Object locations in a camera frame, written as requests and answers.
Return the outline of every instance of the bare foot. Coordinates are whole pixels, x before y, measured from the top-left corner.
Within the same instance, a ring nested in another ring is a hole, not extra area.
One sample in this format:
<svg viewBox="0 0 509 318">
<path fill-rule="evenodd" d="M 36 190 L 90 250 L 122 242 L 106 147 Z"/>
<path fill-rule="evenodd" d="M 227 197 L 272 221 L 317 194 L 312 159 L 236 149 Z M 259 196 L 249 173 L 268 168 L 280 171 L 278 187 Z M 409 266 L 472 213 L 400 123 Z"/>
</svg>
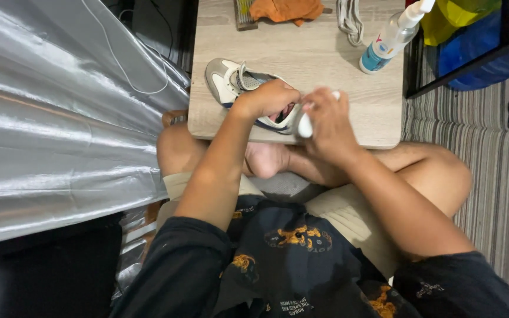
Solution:
<svg viewBox="0 0 509 318">
<path fill-rule="evenodd" d="M 290 151 L 284 144 L 247 143 L 245 161 L 255 176 L 268 179 L 276 173 L 286 171 L 290 162 Z"/>
</svg>

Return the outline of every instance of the hand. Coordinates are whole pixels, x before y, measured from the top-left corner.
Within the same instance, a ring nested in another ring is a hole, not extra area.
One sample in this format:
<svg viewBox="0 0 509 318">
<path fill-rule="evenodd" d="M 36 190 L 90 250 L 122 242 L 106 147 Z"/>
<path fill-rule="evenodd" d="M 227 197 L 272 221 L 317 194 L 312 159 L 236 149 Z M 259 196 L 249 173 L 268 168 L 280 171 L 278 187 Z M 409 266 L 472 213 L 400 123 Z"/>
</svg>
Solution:
<svg viewBox="0 0 509 318">
<path fill-rule="evenodd" d="M 301 94 L 280 79 L 260 85 L 256 90 L 242 93 L 231 109 L 240 109 L 251 119 L 281 112 L 289 104 L 297 103 Z"/>
<path fill-rule="evenodd" d="M 317 88 L 302 98 L 302 110 L 309 116 L 313 128 L 312 137 L 306 140 L 308 153 L 342 168 L 363 148 L 357 143 L 349 121 L 347 94 L 339 93 L 341 96 L 336 100 L 329 88 Z"/>
</svg>

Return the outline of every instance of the cleaning cloth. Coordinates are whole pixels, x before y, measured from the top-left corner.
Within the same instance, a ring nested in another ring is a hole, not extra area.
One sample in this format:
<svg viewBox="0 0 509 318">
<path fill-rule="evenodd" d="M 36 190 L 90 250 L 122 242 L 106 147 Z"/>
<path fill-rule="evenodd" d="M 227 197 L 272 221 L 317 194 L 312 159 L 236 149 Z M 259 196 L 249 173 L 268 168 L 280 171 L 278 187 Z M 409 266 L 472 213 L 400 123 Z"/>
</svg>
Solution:
<svg viewBox="0 0 509 318">
<path fill-rule="evenodd" d="M 255 20 L 265 16 L 274 22 L 293 20 L 300 26 L 304 19 L 314 20 L 320 16 L 323 5 L 320 0 L 255 0 L 249 12 Z"/>
</svg>

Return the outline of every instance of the shoelace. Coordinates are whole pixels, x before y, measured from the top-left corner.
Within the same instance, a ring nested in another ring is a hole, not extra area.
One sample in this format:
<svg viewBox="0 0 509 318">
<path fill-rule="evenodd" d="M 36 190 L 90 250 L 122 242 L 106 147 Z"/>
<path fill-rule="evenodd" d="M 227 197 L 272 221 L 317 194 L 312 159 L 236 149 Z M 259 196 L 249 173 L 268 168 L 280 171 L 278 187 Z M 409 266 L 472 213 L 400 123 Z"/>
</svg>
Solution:
<svg viewBox="0 0 509 318">
<path fill-rule="evenodd" d="M 363 43 L 364 25 L 358 13 L 358 0 L 337 0 L 337 26 L 347 33 L 353 47 Z"/>
</svg>

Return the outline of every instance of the wooden tabletop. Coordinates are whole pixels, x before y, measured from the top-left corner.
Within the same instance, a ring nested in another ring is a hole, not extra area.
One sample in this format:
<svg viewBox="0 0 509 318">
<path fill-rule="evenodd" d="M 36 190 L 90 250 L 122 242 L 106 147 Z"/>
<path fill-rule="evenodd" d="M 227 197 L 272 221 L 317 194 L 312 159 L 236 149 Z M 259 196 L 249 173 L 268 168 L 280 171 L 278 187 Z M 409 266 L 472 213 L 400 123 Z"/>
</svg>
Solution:
<svg viewBox="0 0 509 318">
<path fill-rule="evenodd" d="M 233 0 L 200 0 L 188 128 L 200 139 L 212 139 L 227 111 L 213 98 L 205 83 L 205 67 L 214 58 L 247 62 L 250 69 L 284 78 L 303 93 L 316 85 L 345 90 L 350 119 L 358 142 L 366 148 L 388 149 L 400 141 L 403 52 L 378 74 L 367 75 L 358 59 L 404 0 L 361 0 L 364 43 L 352 47 L 337 28 L 335 0 L 322 0 L 332 14 L 322 14 L 298 27 L 291 22 L 259 21 L 258 29 L 238 32 Z M 253 127 L 250 141 L 293 144 L 300 140 Z"/>
</svg>

